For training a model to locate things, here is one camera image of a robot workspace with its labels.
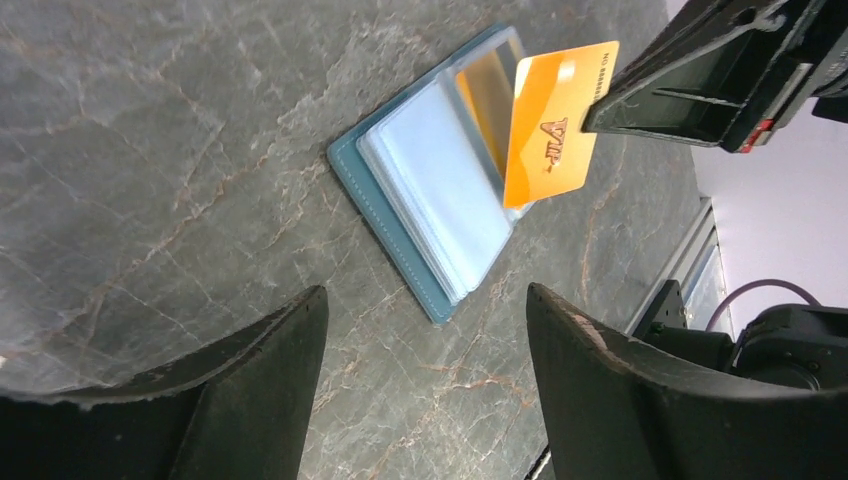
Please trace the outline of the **aluminium frame rail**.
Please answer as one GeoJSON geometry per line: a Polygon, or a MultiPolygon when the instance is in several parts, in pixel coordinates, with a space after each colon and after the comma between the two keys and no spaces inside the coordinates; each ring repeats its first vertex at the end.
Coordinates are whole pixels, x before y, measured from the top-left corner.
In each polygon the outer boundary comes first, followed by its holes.
{"type": "Polygon", "coordinates": [[[650,304],[670,280],[680,285],[681,314],[686,326],[704,330],[714,310],[729,294],[713,203],[708,197],[700,199],[699,210],[637,307],[625,328],[626,333],[633,334],[637,330],[650,304]]]}

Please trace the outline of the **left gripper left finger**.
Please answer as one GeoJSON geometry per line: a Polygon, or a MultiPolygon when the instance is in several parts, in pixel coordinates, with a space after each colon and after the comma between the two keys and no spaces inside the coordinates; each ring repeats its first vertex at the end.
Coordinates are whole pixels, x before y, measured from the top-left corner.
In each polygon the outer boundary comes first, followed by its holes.
{"type": "Polygon", "coordinates": [[[1,397],[5,479],[294,479],[329,323],[307,288],[226,338],[111,388],[1,397]]]}

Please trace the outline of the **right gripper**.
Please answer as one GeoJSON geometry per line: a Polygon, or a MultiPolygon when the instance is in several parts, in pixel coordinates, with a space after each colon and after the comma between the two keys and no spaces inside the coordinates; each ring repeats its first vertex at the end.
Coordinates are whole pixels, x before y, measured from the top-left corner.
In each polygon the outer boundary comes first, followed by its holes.
{"type": "Polygon", "coordinates": [[[688,1],[583,130],[748,153],[809,99],[814,116],[847,122],[845,1],[688,1]]]}

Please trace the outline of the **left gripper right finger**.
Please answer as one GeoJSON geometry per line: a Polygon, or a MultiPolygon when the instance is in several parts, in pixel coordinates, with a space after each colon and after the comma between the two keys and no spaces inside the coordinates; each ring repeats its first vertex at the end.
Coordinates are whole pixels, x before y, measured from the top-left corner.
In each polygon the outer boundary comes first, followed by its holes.
{"type": "Polygon", "coordinates": [[[560,479],[843,479],[847,383],[805,390],[661,351],[527,290],[526,325],[560,479]]]}

